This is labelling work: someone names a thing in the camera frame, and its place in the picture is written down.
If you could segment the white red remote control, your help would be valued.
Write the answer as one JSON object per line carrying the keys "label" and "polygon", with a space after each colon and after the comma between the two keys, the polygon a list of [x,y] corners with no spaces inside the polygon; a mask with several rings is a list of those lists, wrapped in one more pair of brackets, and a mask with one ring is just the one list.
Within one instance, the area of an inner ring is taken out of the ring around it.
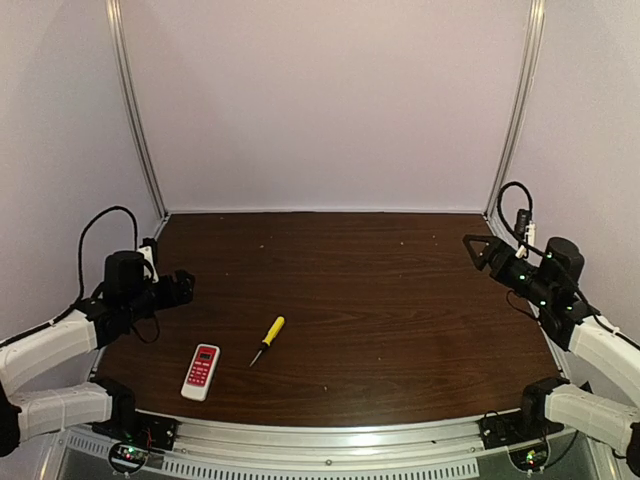
{"label": "white red remote control", "polygon": [[206,399],[217,370],[221,350],[211,344],[198,344],[185,376],[181,396],[202,402]]}

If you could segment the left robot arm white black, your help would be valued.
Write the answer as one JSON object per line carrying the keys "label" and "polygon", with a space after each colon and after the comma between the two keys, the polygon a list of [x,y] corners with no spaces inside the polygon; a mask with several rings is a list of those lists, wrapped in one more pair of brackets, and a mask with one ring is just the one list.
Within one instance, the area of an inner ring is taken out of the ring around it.
{"label": "left robot arm white black", "polygon": [[50,320],[1,343],[1,454],[21,443],[78,424],[104,424],[132,437],[139,430],[135,395],[108,378],[81,385],[21,392],[50,369],[100,350],[135,330],[142,319],[193,300],[195,277],[185,270],[160,276],[148,248],[107,257],[104,279],[59,319]]}

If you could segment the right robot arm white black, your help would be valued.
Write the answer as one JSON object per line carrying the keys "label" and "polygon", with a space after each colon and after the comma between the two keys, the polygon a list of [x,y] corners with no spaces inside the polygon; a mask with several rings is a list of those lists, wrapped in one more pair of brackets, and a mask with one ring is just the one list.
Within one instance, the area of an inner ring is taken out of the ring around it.
{"label": "right robot arm white black", "polygon": [[608,445],[639,472],[639,346],[623,335],[578,286],[585,264],[570,240],[548,240],[534,266],[496,236],[468,234],[463,244],[477,270],[488,268],[496,282],[538,310],[537,322],[559,348],[589,363],[631,400],[624,405],[589,393],[567,379],[528,385],[521,402],[522,431],[562,424]]}

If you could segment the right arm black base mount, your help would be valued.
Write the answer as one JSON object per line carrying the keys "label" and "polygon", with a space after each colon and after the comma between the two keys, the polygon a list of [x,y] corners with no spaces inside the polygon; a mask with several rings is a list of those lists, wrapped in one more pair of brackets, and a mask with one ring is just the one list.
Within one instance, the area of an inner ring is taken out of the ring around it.
{"label": "right arm black base mount", "polygon": [[558,423],[528,424],[520,410],[490,410],[477,425],[485,450],[505,447],[512,466],[528,475],[541,473],[551,464],[549,436],[564,430]]}

